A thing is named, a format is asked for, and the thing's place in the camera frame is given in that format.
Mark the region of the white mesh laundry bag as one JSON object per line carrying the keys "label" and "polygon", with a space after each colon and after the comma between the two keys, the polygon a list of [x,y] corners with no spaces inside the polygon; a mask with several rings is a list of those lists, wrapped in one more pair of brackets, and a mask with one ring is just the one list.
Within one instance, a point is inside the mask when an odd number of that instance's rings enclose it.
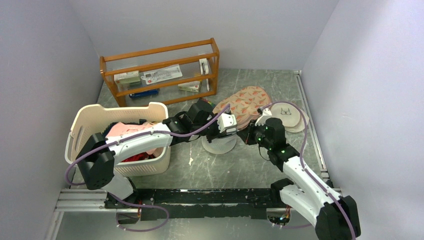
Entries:
{"label": "white mesh laundry bag", "polygon": [[211,153],[216,155],[226,154],[231,151],[237,143],[237,135],[229,135],[226,137],[215,138],[211,142],[208,142],[207,138],[203,136],[201,138],[203,148]]}

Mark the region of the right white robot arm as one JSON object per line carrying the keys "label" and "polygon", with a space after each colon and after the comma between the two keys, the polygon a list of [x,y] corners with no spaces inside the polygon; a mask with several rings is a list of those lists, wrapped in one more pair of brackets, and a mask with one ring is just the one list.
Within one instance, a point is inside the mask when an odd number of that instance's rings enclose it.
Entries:
{"label": "right white robot arm", "polygon": [[295,209],[313,227],[320,240],[355,240],[361,235],[356,201],[342,196],[320,179],[301,159],[301,154],[286,139],[279,118],[264,124],[251,121],[237,135],[247,145],[266,149],[268,159],[287,178],[271,185],[270,202]]}

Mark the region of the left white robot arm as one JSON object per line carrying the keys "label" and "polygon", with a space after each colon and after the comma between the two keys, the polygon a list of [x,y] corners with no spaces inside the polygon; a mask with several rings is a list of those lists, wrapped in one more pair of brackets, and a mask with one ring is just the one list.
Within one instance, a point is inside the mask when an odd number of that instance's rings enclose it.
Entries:
{"label": "left white robot arm", "polygon": [[237,121],[229,104],[214,113],[209,103],[199,100],[189,110],[143,130],[109,137],[100,132],[92,134],[79,151],[74,165],[80,170],[88,190],[105,190],[118,197],[124,207],[132,208],[138,203],[139,194],[127,177],[116,172],[117,164],[148,150],[188,142],[192,136],[205,136],[211,142],[236,130]]}

